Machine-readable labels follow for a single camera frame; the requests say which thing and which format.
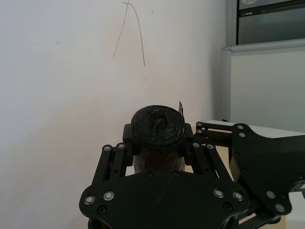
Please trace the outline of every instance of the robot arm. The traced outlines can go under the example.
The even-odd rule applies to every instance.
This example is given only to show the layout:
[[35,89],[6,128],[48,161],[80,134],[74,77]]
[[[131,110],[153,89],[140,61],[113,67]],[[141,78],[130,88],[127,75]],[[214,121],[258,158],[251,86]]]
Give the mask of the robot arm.
[[[158,123],[159,130],[147,122],[152,133],[173,127],[169,114],[161,115],[166,122],[159,115],[150,122]],[[291,212],[289,192],[305,191],[305,136],[273,139],[256,134],[245,124],[202,122],[196,124],[193,135],[191,126],[182,123],[181,139],[174,143],[166,139],[174,145],[169,152],[177,158],[165,158],[167,162],[183,158],[193,168],[194,173],[188,173],[181,164],[164,169],[164,163],[151,163],[152,155],[162,160],[158,152],[166,154],[168,146],[150,146],[151,152],[146,152],[143,142],[147,139],[137,137],[133,130],[140,127],[134,124],[125,125],[122,143],[103,147],[92,184],[81,196],[80,210],[89,218],[90,229],[256,229],[277,223]],[[180,124],[170,132],[177,129],[181,130]],[[229,148],[234,180],[216,146]],[[138,173],[125,176],[134,158],[144,163]]]

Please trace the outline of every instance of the metal plate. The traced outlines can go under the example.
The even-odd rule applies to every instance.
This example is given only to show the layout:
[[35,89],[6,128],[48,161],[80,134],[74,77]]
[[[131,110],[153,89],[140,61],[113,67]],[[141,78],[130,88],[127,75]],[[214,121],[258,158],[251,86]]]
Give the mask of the metal plate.
[[[240,168],[238,173],[233,172],[234,179],[241,176],[271,213],[289,214],[292,207],[288,193],[302,191],[305,184],[305,136],[266,138],[245,124],[236,124],[232,130],[232,147],[230,169],[234,171],[235,162]],[[275,196],[270,198],[268,191]]]
[[[215,188],[224,193],[224,198],[214,195]],[[112,191],[115,196],[105,201],[103,194]],[[234,198],[234,192],[244,196],[243,201]],[[88,195],[95,196],[91,205],[84,205]],[[233,209],[224,209],[229,203]],[[100,206],[107,208],[98,214]],[[239,184],[209,176],[179,171],[153,172],[122,177],[120,180],[103,182],[101,187],[88,187],[80,200],[82,213],[92,219],[105,222],[112,229],[168,229],[209,228],[219,229],[232,216],[246,212],[249,197]]]

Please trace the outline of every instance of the cylindrical object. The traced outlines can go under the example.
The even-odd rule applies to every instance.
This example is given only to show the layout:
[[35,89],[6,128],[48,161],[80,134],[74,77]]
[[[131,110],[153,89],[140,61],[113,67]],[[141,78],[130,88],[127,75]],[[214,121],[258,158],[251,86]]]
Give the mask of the cylindrical object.
[[135,173],[147,170],[182,170],[185,122],[182,115],[166,106],[148,106],[132,118]]

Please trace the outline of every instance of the black roll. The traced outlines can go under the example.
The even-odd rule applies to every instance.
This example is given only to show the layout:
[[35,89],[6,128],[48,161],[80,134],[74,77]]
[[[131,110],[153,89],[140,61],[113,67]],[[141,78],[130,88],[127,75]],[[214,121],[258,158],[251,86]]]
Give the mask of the black roll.
[[185,122],[176,110],[166,106],[142,108],[132,118],[135,173],[147,170],[182,170],[181,153]]

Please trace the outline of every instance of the pencil mark on wall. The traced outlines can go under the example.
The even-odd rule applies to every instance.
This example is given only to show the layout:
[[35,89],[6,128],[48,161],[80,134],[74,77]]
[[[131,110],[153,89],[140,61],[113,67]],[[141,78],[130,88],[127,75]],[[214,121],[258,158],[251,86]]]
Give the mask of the pencil mark on wall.
[[129,3],[129,2],[130,2],[130,0],[128,0],[128,2],[122,2],[122,3],[126,4],[125,16],[124,16],[124,21],[123,21],[121,33],[120,33],[120,36],[119,36],[119,38],[118,38],[118,42],[117,42],[117,44],[116,44],[116,48],[115,48],[115,51],[114,51],[114,54],[113,54],[112,57],[115,56],[115,54],[116,54],[116,52],[117,52],[117,50],[118,50],[119,43],[120,43],[120,39],[121,39],[121,36],[122,36],[122,33],[123,33],[123,29],[124,29],[124,25],[125,25],[125,22],[126,22],[126,15],[127,15],[128,6],[131,5],[131,7],[133,8],[133,10],[134,10],[134,12],[135,12],[135,16],[137,17],[137,20],[138,20],[139,32],[140,32],[140,37],[141,37],[141,45],[142,45],[143,64],[144,64],[144,67],[145,67],[145,57],[144,57],[144,48],[143,48],[143,39],[142,39],[140,21],[139,21],[139,17],[138,17],[137,11],[135,10],[134,6],[133,6],[131,3]]
[[138,14],[137,14],[137,11],[135,10],[135,8],[133,7],[133,5],[131,3],[128,2],[123,2],[124,4],[127,4],[128,5],[131,5],[134,12],[135,12],[135,15],[137,16],[137,20],[138,20],[138,24],[139,24],[139,32],[140,32],[140,37],[141,37],[141,45],[142,45],[142,56],[143,56],[143,64],[144,64],[144,67],[145,67],[145,57],[144,57],[144,48],[143,48],[143,39],[142,39],[142,33],[141,33],[141,27],[140,27],[140,21],[139,21],[139,17],[138,17]]
[[128,6],[129,6],[129,2],[130,2],[130,0],[128,0],[127,6],[126,6],[125,16],[124,16],[124,22],[123,22],[123,25],[122,25],[121,33],[120,33],[120,35],[119,35],[118,42],[117,42],[117,44],[116,44],[116,48],[115,48],[115,51],[114,51],[114,54],[113,54],[112,57],[115,56],[116,51],[118,50],[118,47],[119,47],[120,39],[121,39],[121,36],[122,36],[122,33],[123,33],[125,21],[126,21],[126,15],[127,15],[127,10],[128,10]]

